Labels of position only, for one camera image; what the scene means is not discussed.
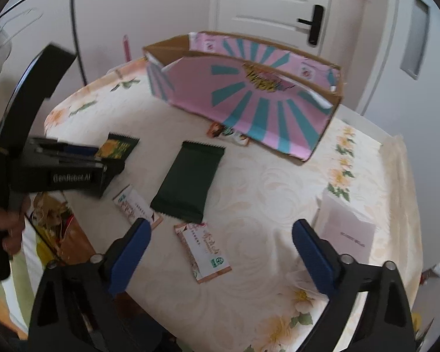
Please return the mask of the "person left hand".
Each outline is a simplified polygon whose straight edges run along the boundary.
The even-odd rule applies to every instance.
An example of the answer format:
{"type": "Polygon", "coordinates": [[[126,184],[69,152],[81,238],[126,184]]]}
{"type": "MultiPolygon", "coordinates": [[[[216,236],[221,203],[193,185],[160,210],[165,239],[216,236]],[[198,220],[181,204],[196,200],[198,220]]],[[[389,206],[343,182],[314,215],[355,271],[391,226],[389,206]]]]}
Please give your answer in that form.
{"type": "Polygon", "coordinates": [[[24,217],[30,204],[29,197],[25,196],[18,212],[6,212],[0,208],[0,231],[8,234],[2,241],[2,246],[11,257],[20,252],[25,228],[24,217]]]}

